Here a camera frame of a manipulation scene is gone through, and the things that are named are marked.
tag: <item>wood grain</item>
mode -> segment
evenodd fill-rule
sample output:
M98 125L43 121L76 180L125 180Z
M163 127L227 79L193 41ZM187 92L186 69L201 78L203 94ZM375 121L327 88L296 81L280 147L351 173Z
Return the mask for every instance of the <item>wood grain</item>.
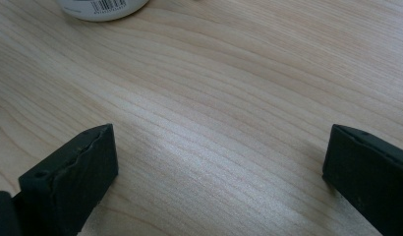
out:
M334 123L403 148L403 0L0 0L0 190L105 123L120 175L80 235L377 235L321 166Z

